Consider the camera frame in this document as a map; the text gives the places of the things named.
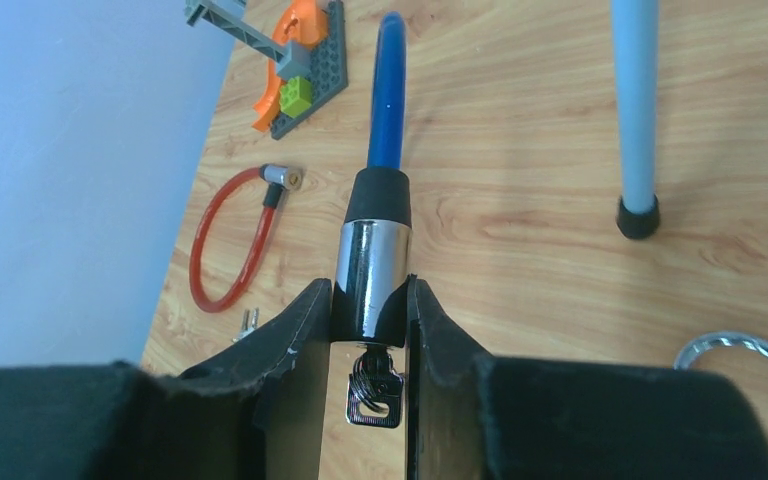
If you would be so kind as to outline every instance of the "chair leg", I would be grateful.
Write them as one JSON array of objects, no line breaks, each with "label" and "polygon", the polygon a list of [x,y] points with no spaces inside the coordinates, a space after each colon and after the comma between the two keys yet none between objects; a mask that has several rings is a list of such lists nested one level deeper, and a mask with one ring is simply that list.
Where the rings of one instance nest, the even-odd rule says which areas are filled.
[{"label": "chair leg", "polygon": [[655,197],[658,0],[612,0],[622,196],[617,226],[627,238],[651,236],[660,224]]}]

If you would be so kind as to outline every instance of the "green lego brick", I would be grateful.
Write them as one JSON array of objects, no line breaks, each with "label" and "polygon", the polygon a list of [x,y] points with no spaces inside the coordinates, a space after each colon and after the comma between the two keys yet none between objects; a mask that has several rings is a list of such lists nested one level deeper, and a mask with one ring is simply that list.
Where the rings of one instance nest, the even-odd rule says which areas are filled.
[{"label": "green lego brick", "polygon": [[328,14],[328,36],[310,52],[310,75],[305,77],[313,85],[313,104],[296,118],[279,113],[270,125],[275,140],[288,134],[349,85],[343,2],[331,0],[325,13]]},{"label": "green lego brick", "polygon": [[281,87],[278,99],[281,111],[296,118],[313,104],[313,85],[304,77],[293,77]]}]

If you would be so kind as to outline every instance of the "wood grain surface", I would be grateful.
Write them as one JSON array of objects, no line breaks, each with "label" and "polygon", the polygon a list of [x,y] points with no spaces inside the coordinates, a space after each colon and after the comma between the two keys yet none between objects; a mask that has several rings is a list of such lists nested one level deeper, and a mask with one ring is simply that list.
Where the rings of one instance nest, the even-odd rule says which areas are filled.
[{"label": "wood grain surface", "polygon": [[[287,2],[251,2],[262,31]],[[685,342],[734,329],[768,339],[768,1],[661,7],[658,195],[653,239],[614,225],[620,192],[609,2],[347,0],[350,84],[280,142],[252,130],[266,62],[238,45],[146,346],[178,373],[224,349],[242,310],[277,314],[333,277],[354,174],[364,165],[377,24],[407,20],[404,165],[412,181],[412,270],[493,352],[668,366]],[[266,162],[306,169],[250,291],[230,311],[193,303],[187,261],[216,190]],[[220,212],[205,282],[224,292],[248,250],[265,185]],[[357,350],[332,353],[321,478],[403,478],[404,433],[343,414]],[[700,368],[734,379],[768,432],[768,362],[716,351]]]}]

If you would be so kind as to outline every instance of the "white wall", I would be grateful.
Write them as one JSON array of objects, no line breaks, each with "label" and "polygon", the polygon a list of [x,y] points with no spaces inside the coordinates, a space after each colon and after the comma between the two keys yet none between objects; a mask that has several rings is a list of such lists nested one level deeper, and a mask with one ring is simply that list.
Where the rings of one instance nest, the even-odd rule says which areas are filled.
[{"label": "white wall", "polygon": [[183,7],[0,2],[0,365],[139,361],[233,44]]}]

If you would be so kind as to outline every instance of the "lego toy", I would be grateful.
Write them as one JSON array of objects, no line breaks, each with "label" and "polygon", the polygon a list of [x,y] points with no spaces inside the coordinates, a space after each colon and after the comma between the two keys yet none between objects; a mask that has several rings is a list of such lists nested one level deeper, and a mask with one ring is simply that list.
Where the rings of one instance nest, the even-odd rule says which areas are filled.
[{"label": "lego toy", "polygon": [[[245,8],[245,0],[236,1]],[[349,84],[341,0],[331,0],[326,10],[320,9],[316,0],[293,0],[275,25],[271,38],[213,0],[187,0],[184,13],[189,25],[204,18],[269,59],[266,89],[253,106],[258,117],[252,128],[261,132],[271,130],[275,140]],[[303,78],[310,84],[307,106],[299,99],[281,101],[282,87],[294,78]],[[288,105],[288,111],[294,115],[281,108],[282,103]]]},{"label": "lego toy", "polygon": [[281,112],[296,118],[313,103],[313,85],[304,77],[296,77],[281,87]]}]

